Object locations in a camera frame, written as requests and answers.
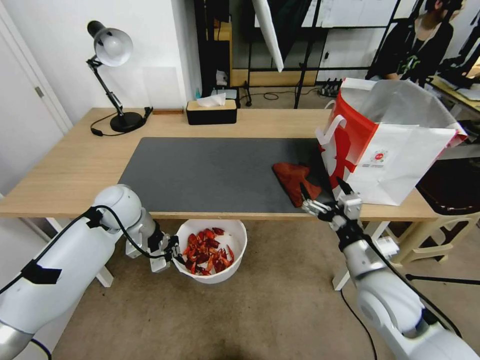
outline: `bag handle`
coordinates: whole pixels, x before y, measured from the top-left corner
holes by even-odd
[[[329,102],[327,102],[327,104],[325,105],[324,109],[328,109],[330,105],[335,105],[335,100],[330,100]]]
[[[315,130],[315,135],[320,145],[328,144],[330,142],[330,139],[334,135],[334,132],[337,129],[337,127],[341,126],[342,128],[344,128],[346,124],[347,124],[347,119],[345,119],[342,115],[338,114],[337,116],[335,116],[335,118],[331,122],[325,134],[319,127],[317,127]]]

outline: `black shirt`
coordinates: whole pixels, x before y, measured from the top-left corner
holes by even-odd
[[[397,73],[403,74],[402,79],[424,80],[437,71],[453,33],[452,25],[442,23],[436,34],[425,42],[416,38],[414,20],[400,20],[386,37],[367,78]]]

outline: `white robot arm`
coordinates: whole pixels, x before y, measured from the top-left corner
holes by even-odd
[[[78,300],[112,256],[123,230],[134,239],[133,244],[127,240],[127,255],[148,254],[155,272],[168,267],[169,237],[142,208],[137,194],[125,185],[106,188],[89,211],[0,290],[0,360],[17,356],[43,325]]]
[[[375,244],[363,232],[359,225],[362,200],[346,182],[340,178],[337,180],[344,194],[331,206],[309,199],[307,190],[300,184],[304,199],[302,208],[329,222],[338,235],[338,247],[345,255],[348,271],[358,291],[358,308],[396,358],[480,359],[465,341],[441,325],[420,301],[420,293],[415,292],[388,263],[378,249],[380,244]],[[423,299],[434,306],[426,297],[423,296]]]

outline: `white bowl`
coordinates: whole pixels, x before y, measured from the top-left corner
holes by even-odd
[[[176,233],[180,251],[183,253],[187,247],[190,234],[196,235],[206,228],[220,228],[225,230],[225,235],[218,235],[215,240],[220,242],[219,248],[225,248],[225,250],[227,250],[227,245],[231,248],[235,257],[233,264],[219,273],[212,275],[195,275],[177,260],[173,259],[173,263],[178,271],[194,278],[200,283],[217,284],[230,278],[239,268],[242,256],[247,247],[247,230],[245,230],[245,226],[240,220],[187,220],[180,226]]]

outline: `lamp arm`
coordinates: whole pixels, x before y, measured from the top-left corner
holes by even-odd
[[[122,118],[124,116],[123,105],[120,102],[120,100],[115,96],[115,94],[112,91],[109,90],[107,85],[105,85],[102,77],[100,76],[100,74],[97,70],[97,68],[100,67],[102,65],[102,63],[100,61],[96,60],[96,59],[97,59],[97,56],[95,55],[92,58],[89,58],[86,61],[86,63],[88,64],[88,67],[95,74],[98,82],[101,84],[101,87],[105,90],[106,97],[108,98],[108,100],[110,100],[110,102],[115,107],[118,116]]]

